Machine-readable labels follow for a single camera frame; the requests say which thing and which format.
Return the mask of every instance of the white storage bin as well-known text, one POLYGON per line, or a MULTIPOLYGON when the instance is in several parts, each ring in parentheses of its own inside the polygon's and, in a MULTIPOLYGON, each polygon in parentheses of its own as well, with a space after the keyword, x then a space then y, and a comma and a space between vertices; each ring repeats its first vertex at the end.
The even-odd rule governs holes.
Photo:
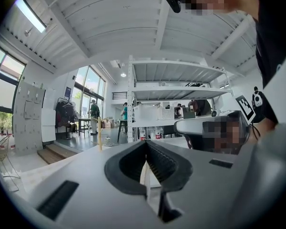
POLYGON ((175 119, 174 107, 160 107, 158 108, 158 120, 175 119))
POLYGON ((157 120, 157 106, 139 105, 133 108, 134 119, 136 121, 151 121, 157 120))

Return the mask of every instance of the ceiling light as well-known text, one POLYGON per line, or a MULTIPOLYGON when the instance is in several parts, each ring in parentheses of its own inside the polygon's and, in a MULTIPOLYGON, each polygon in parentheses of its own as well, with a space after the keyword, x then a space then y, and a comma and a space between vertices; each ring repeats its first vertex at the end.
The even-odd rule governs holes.
POLYGON ((28 18, 28 20, 40 31, 43 32, 46 29, 45 24, 40 20, 40 18, 35 14, 31 7, 27 4, 25 0, 16 0, 17 7, 21 12, 28 18))

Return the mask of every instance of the balcony railing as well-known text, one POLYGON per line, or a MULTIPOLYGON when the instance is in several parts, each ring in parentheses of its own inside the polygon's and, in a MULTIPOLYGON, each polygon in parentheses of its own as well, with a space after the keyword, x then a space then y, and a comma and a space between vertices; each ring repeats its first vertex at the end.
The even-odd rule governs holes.
POLYGON ((127 99, 127 92, 112 93, 112 99, 127 99))

